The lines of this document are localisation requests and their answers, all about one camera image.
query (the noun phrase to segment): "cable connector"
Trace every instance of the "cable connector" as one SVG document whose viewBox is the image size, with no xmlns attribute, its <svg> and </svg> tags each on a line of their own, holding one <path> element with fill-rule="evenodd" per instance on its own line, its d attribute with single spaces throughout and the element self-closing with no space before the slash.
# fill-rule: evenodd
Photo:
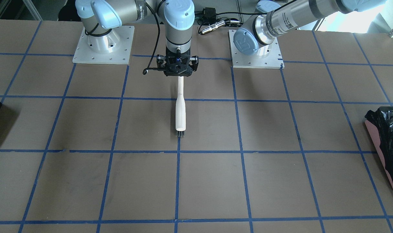
<svg viewBox="0 0 393 233">
<path fill-rule="evenodd" d="M 215 31 L 217 28 L 221 28 L 222 26 L 225 26 L 225 21 L 224 20 L 221 20 L 220 22 L 216 22 L 213 25 L 209 25 L 208 27 L 203 28 L 201 30 L 201 33 L 204 35 L 204 34 L 207 34 L 207 33 L 211 32 L 211 31 Z"/>
</svg>

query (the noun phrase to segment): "light blue cap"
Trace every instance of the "light blue cap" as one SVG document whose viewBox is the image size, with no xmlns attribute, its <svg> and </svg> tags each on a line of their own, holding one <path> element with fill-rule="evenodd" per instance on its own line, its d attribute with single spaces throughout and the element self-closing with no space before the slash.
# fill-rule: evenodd
<svg viewBox="0 0 393 233">
<path fill-rule="evenodd" d="M 166 0 L 164 15 L 166 22 L 179 31 L 192 27 L 195 21 L 195 7 L 192 0 Z"/>
<path fill-rule="evenodd" d="M 343 6 L 350 11 L 366 11 L 381 4 L 385 4 L 386 0 L 342 0 Z"/>
<path fill-rule="evenodd" d="M 258 51 L 258 42 L 251 31 L 239 28 L 234 34 L 234 44 L 238 51 L 245 55 L 253 55 Z"/>
<path fill-rule="evenodd" d="M 270 0 L 262 0 L 257 3 L 257 6 L 255 7 L 258 11 L 261 13 L 267 13 L 270 11 L 273 11 L 275 9 L 280 8 L 281 6 L 278 3 L 275 3 Z"/>
<path fill-rule="evenodd" d="M 77 0 L 75 2 L 77 14 L 80 16 L 80 18 L 88 19 L 94 15 L 90 2 L 91 0 Z"/>
<path fill-rule="evenodd" d="M 106 2 L 105 0 L 93 0 L 91 1 L 94 15 L 105 29 L 117 28 L 122 25 L 119 15 L 115 9 Z"/>
</svg>

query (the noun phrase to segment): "white mounting plate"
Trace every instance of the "white mounting plate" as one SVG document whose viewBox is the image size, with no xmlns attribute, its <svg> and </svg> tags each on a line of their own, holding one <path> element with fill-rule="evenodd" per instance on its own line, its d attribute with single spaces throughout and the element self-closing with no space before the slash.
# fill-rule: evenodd
<svg viewBox="0 0 393 233">
<path fill-rule="evenodd" d="M 234 68 L 260 68 L 260 69 L 280 69 L 284 68 L 283 57 L 281 56 L 280 47 L 277 38 L 273 44 L 269 45 L 268 55 L 259 57 L 257 55 L 247 56 L 235 47 L 233 38 L 235 30 L 229 30 L 230 50 L 232 66 Z"/>
<path fill-rule="evenodd" d="M 90 49 L 87 43 L 87 36 L 83 31 L 81 32 L 80 39 L 75 50 L 73 63 L 84 64 L 118 64 L 127 65 L 130 60 L 130 52 L 132 50 L 134 26 L 120 26 L 114 28 L 120 35 L 120 47 L 112 53 L 96 53 Z"/>
</svg>

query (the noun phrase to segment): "silver connector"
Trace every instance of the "silver connector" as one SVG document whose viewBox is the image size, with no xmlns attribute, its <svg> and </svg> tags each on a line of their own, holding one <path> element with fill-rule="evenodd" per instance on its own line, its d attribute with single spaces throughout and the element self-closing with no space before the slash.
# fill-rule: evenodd
<svg viewBox="0 0 393 233">
<path fill-rule="evenodd" d="M 213 25 L 209 25 L 206 28 L 203 28 L 201 33 L 204 35 L 204 34 L 207 34 L 208 32 L 214 31 L 215 29 L 220 28 L 222 26 L 225 26 L 225 21 L 224 20 L 221 20 L 220 22 L 217 22 L 217 23 L 215 23 Z"/>
</svg>

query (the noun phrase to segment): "grid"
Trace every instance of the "grid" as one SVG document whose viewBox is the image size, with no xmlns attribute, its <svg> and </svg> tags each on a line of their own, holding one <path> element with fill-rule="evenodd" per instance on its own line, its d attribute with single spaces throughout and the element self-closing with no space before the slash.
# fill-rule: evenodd
<svg viewBox="0 0 393 233">
<path fill-rule="evenodd" d="M 0 221 L 0 224 L 19 224 L 19 233 L 22 232 L 22 229 L 24 225 L 26 224 L 97 224 L 97 230 L 96 232 L 100 232 L 100 228 L 102 224 L 127 224 L 127 223 L 167 223 L 167 224 L 174 224 L 174 232 L 178 232 L 178 223 L 205 223 L 205 222 L 248 222 L 250 225 L 250 232 L 254 233 L 254 228 L 253 228 L 253 222 L 268 222 L 268 221 L 319 221 L 320 227 L 322 232 L 325 232 L 325 227 L 323 224 L 324 220 L 344 220 L 344 219 L 385 219 L 387 221 L 387 224 L 389 226 L 390 232 L 393 232 L 392 225 L 390 223 L 390 219 L 393 219 L 393 215 L 388 215 L 386 213 L 386 210 L 383 205 L 383 201 L 378 193 L 377 187 L 374 183 L 374 180 L 372 178 L 371 172 L 369 170 L 369 167 L 366 163 L 365 156 L 364 154 L 371 154 L 371 153 L 376 153 L 374 151 L 364 151 L 361 149 L 361 146 L 359 145 L 358 138 L 355 134 L 355 130 L 351 124 L 351 121 L 349 119 L 349 116 L 346 112 L 345 105 L 349 104 L 363 104 L 363 105 L 393 105 L 393 102 L 390 101 L 386 91 L 384 90 L 384 87 L 382 86 L 381 82 L 379 81 L 379 78 L 374 70 L 374 66 L 393 66 L 393 64 L 371 64 L 370 61 L 368 60 L 368 57 L 366 56 L 361 44 L 359 43 L 358 39 L 356 38 L 356 35 L 354 35 L 354 38 L 361 49 L 367 63 L 339 63 L 339 62 L 327 62 L 325 59 L 325 56 L 323 55 L 322 49 L 320 47 L 320 44 L 318 42 L 318 39 L 316 38 L 316 35 L 314 32 L 312 32 L 313 37 L 315 39 L 316 45 L 319 48 L 319 52 L 322 56 L 323 62 L 311 62 L 311 61 L 284 61 L 287 63 L 316 63 L 316 64 L 324 64 L 327 72 L 330 76 L 331 82 L 333 84 L 333 87 L 336 91 L 336 95 L 338 97 L 338 101 L 301 101 L 301 100 L 291 100 L 289 91 L 287 88 L 285 76 L 284 76 L 284 70 L 280 69 L 280 74 L 282 78 L 282 82 L 284 84 L 284 90 L 286 92 L 286 97 L 287 100 L 278 100 L 278 99 L 237 99 L 237 93 L 236 93 L 236 86 L 235 86 L 235 79 L 234 79 L 234 70 L 231 68 L 231 79 L 232 79 L 232 89 L 233 89 L 233 99 L 186 99 L 187 101 L 197 101 L 197 102 L 234 102 L 235 105 L 235 114 L 236 114 L 236 122 L 237 122 L 237 129 L 238 129 L 238 140 L 239 140 L 239 150 L 182 150 L 181 149 L 181 139 L 177 140 L 177 149 L 176 150 L 116 150 L 115 149 L 115 144 L 116 144 L 116 138 L 118 134 L 118 124 L 120 121 L 121 117 L 121 111 L 123 107 L 123 102 L 125 100 L 158 100 L 158 101 L 173 101 L 176 100 L 174 98 L 141 98 L 141 97 L 124 97 L 126 85 L 127 85 L 127 80 L 128 80 L 128 74 L 129 74 L 129 66 L 127 66 L 126 69 L 126 75 L 124 78 L 124 84 L 123 84 L 123 89 L 120 97 L 83 97 L 83 96 L 67 96 L 68 89 L 71 84 L 71 80 L 76 68 L 76 64 L 73 65 L 70 77 L 68 78 L 68 82 L 65 88 L 65 91 L 62 96 L 36 96 L 36 95 L 9 95 L 8 92 L 14 82 L 14 80 L 17 77 L 17 74 L 19 73 L 19 70 L 28 56 L 73 56 L 71 54 L 39 54 L 39 53 L 29 53 L 31 45 L 37 35 L 37 32 L 41 26 L 41 22 L 39 22 L 37 29 L 35 30 L 35 33 L 28 45 L 28 48 L 25 53 L 0 53 L 0 55 L 21 55 L 22 60 L 19 63 L 18 68 L 16 69 L 14 76 L 12 77 L 12 80 L 10 84 L 7 87 L 7 90 L 3 95 L 0 95 L 1 102 L 4 102 L 7 98 L 53 98 L 53 99 L 61 99 L 56 117 L 53 122 L 53 126 L 50 131 L 50 135 L 48 137 L 47 144 L 45 146 L 44 150 L 30 150 L 30 149 L 0 149 L 0 152 L 41 152 L 43 153 L 37 175 L 35 177 L 35 181 L 31 190 L 31 194 L 29 196 L 29 200 L 27 203 L 27 206 L 25 208 L 24 215 L 22 217 L 21 221 Z M 136 55 L 134 54 L 133 56 L 136 57 L 150 57 L 149 55 Z M 200 58 L 202 60 L 230 60 L 228 58 Z M 335 84 L 334 78 L 331 74 L 330 68 L 328 65 L 365 65 L 368 66 L 371 71 L 373 72 L 377 83 L 379 84 L 383 94 L 385 95 L 385 98 L 387 99 L 387 102 L 344 102 L 341 99 L 340 93 L 337 89 L 337 86 Z M 115 125 L 115 130 L 112 138 L 112 146 L 110 150 L 69 150 L 69 152 L 81 152 L 81 153 L 109 153 L 109 163 L 108 163 L 108 168 L 107 168 L 107 176 L 105 180 L 105 186 L 104 186 L 104 191 L 102 195 L 102 202 L 100 206 L 100 212 L 99 212 L 99 218 L 98 219 L 93 219 L 93 220 L 82 220 L 82 221 L 66 221 L 66 220 L 51 220 L 51 221 L 29 221 L 27 220 L 27 214 L 29 211 L 29 208 L 32 203 L 32 199 L 37 187 L 38 183 L 38 178 L 40 176 L 41 169 L 43 167 L 45 158 L 47 153 L 55 153 L 55 152 L 62 152 L 61 150 L 52 150 L 49 149 L 51 139 L 54 134 L 54 130 L 57 125 L 57 121 L 60 116 L 60 112 L 62 111 L 63 104 L 66 99 L 115 99 L 119 100 L 119 107 L 118 107 L 118 118 L 117 122 Z M 291 118 L 294 123 L 295 131 L 296 131 L 296 136 L 298 138 L 298 145 L 300 150 L 280 150 L 280 151 L 272 151 L 272 150 L 244 150 L 243 149 L 243 143 L 242 143 L 242 133 L 241 133 L 241 126 L 240 126 L 240 114 L 238 110 L 238 104 L 241 102 L 281 102 L 281 103 L 288 103 L 290 112 L 291 112 Z M 358 150 L 305 150 L 303 149 L 302 145 L 302 140 L 300 137 L 300 132 L 298 129 L 298 124 L 296 121 L 296 116 L 294 113 L 294 108 L 292 106 L 292 103 L 324 103 L 324 104 L 335 104 L 335 105 L 340 105 L 343 112 L 344 116 L 348 122 L 348 125 L 350 127 L 350 130 L 353 134 L 353 138 L 355 140 L 356 146 Z M 152 220 L 103 220 L 103 211 L 105 208 L 105 200 L 106 200 L 106 195 L 107 195 L 107 190 L 108 190 L 108 185 L 109 185 L 109 177 L 111 174 L 112 170 L 112 160 L 113 160 L 113 155 L 115 153 L 175 153 L 177 154 L 177 163 L 176 163 L 176 189 L 175 189 L 175 212 L 174 212 L 174 219 L 152 219 Z M 241 155 L 241 166 L 242 166 L 242 176 L 244 180 L 244 190 L 245 190 L 245 197 L 246 197 L 246 203 L 247 203 L 247 214 L 248 218 L 201 218 L 201 219 L 179 219 L 178 217 L 178 212 L 179 212 L 179 186 L 180 186 L 180 158 L 181 158 L 181 153 L 235 153 L 235 154 L 240 154 Z M 244 155 L 247 153 L 263 153 L 263 154 L 275 154 L 275 153 L 292 153 L 292 154 L 301 154 L 303 158 L 304 165 L 306 167 L 306 172 L 307 176 L 309 178 L 309 185 L 310 189 L 312 191 L 312 196 L 313 200 L 315 203 L 315 208 L 317 211 L 318 216 L 317 217 L 290 217 L 290 218 L 253 218 L 251 214 L 251 206 L 250 206 L 250 196 L 249 196 L 249 187 L 247 185 L 247 175 L 246 175 L 246 169 L 245 169 L 245 160 L 244 160 Z M 383 215 L 367 215 L 367 216 L 322 216 L 320 213 L 320 208 L 319 208 L 319 203 L 318 203 L 318 198 L 315 193 L 315 188 L 313 186 L 313 181 L 312 181 L 312 175 L 309 170 L 309 165 L 308 161 L 306 158 L 306 154 L 309 153 L 351 153 L 351 154 L 359 154 L 361 155 L 362 162 L 365 165 L 365 169 L 367 171 L 368 177 L 371 181 L 371 185 L 373 186 L 374 192 L 376 193 L 377 200 L 379 201 L 379 204 L 382 208 Z"/>
</svg>

